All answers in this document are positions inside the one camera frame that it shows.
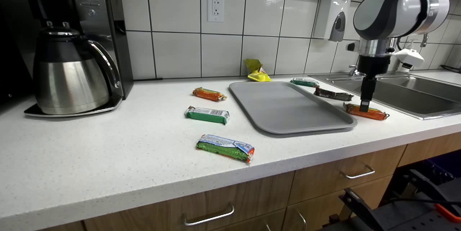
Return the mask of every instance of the stainless steel carafe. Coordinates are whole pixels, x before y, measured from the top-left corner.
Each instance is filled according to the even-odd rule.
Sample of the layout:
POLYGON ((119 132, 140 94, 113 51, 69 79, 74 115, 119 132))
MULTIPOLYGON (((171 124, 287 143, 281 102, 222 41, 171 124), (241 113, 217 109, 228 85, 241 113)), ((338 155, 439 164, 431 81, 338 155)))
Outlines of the stainless steel carafe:
POLYGON ((120 88, 115 62, 102 45, 68 27, 41 30, 33 81, 38 106, 52 115, 93 110, 109 101, 111 86, 120 88))

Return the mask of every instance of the carafe handle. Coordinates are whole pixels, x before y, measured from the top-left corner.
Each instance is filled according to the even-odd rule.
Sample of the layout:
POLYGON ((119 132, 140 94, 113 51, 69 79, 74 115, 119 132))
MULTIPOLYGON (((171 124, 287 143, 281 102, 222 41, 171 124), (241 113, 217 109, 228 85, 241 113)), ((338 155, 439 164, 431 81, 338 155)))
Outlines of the carafe handle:
POLYGON ((109 79, 110 84, 114 88, 120 88, 120 74, 118 73, 118 69, 115 65, 115 62, 112 60, 107 50, 97 41, 88 40, 88 43, 97 52, 97 59, 100 60, 101 65, 107 74, 107 78, 109 79))

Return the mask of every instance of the yellow wrapper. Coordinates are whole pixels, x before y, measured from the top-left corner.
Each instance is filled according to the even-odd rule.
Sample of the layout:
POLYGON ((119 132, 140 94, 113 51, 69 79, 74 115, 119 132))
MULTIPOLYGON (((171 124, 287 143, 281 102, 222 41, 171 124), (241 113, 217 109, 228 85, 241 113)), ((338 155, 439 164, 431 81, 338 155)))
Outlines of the yellow wrapper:
POLYGON ((255 81, 272 81, 262 68, 262 64, 258 59, 245 59, 247 65, 248 78, 255 81))

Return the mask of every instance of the countertop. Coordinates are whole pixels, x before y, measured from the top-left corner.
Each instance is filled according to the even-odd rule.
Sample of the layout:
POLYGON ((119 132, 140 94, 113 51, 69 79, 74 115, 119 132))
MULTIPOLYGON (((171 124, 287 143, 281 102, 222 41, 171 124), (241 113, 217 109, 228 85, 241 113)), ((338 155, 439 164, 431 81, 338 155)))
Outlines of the countertop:
MULTIPOLYGON (((448 71, 413 73, 461 84, 461 75, 448 71)), ((390 117, 356 117, 358 125, 349 132, 269 135, 252 126, 229 93, 230 83, 246 80, 135 82, 117 110, 81 118, 25 117, 33 97, 2 108, 0 229, 56 226, 461 131, 461 115, 422 121, 372 102, 390 117), (214 103, 192 96, 201 86, 228 99, 214 103), (187 119, 184 111, 191 105, 229 111, 230 121, 224 126, 187 119), (196 150, 202 134, 252 144, 254 159, 248 165, 196 150)), ((341 108, 341 101, 327 101, 341 108)))

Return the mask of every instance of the tile backsplash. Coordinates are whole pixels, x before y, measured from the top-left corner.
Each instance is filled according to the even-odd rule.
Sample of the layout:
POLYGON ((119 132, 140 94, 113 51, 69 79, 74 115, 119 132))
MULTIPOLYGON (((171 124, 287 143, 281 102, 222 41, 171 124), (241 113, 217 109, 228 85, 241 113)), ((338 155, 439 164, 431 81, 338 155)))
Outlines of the tile backsplash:
MULTIPOLYGON (((123 0, 135 79, 246 75, 244 59, 256 58, 270 75, 347 72, 357 53, 346 44, 359 39, 352 18, 362 0, 352 0, 344 41, 312 37, 320 0, 224 0, 224 22, 207 21, 207 0, 123 0)), ((461 0, 450 0, 450 15, 413 41, 425 62, 414 70, 459 67, 461 0)), ((395 69, 392 59, 390 70, 395 69)))

